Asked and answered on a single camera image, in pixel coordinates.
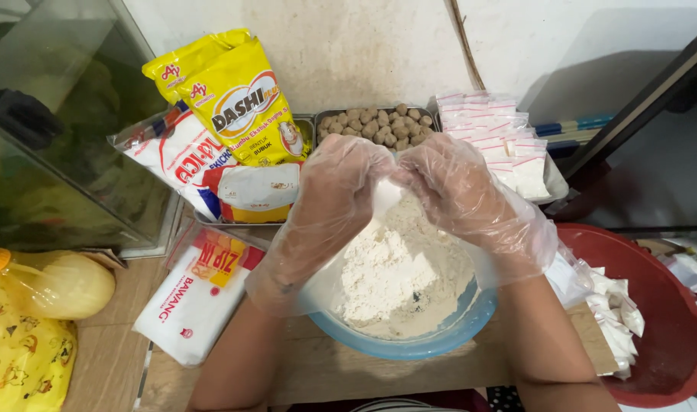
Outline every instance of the cooking oil bottle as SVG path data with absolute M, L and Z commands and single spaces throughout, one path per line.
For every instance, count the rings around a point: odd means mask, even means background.
M 114 276 L 72 251 L 22 253 L 0 248 L 0 280 L 21 313 L 76 320 L 105 307 L 115 291 Z

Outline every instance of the hand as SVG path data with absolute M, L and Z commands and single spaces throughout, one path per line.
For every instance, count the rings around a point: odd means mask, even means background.
M 398 163 L 392 179 L 419 197 L 428 220 L 494 259 L 497 277 L 480 278 L 479 285 L 507 285 L 537 276 L 552 263 L 555 225 L 499 183 L 469 143 L 435 133 L 400 152 Z
M 308 157 L 288 220 L 247 278 L 252 301 L 289 315 L 300 288 L 366 227 L 376 183 L 395 169 L 390 151 L 355 136 L 331 134 Z

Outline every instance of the yellow plastic bag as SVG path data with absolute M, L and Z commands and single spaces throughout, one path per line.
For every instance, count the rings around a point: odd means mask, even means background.
M 177 89 L 245 166 L 292 163 L 310 154 L 257 37 L 191 73 Z
M 145 64 L 142 66 L 142 74 L 155 80 L 160 94 L 170 104 L 175 105 L 181 99 L 176 88 L 189 73 L 249 39 L 250 32 L 247 29 L 208 34 Z
M 76 325 L 17 312 L 0 284 L 0 412 L 56 412 L 69 390 Z

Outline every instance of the red plastic basin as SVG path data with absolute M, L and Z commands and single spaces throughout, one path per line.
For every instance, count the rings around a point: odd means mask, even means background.
M 697 393 L 697 305 L 671 272 L 636 243 L 584 224 L 558 224 L 560 240 L 606 276 L 628 279 L 628 294 L 641 311 L 644 337 L 631 377 L 603 381 L 616 400 L 635 407 L 665 407 Z

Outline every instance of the glass aquarium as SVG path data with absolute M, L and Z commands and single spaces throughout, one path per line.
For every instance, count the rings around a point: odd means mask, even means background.
M 167 103 L 121 2 L 0 0 L 0 246 L 165 249 L 178 196 L 112 148 Z

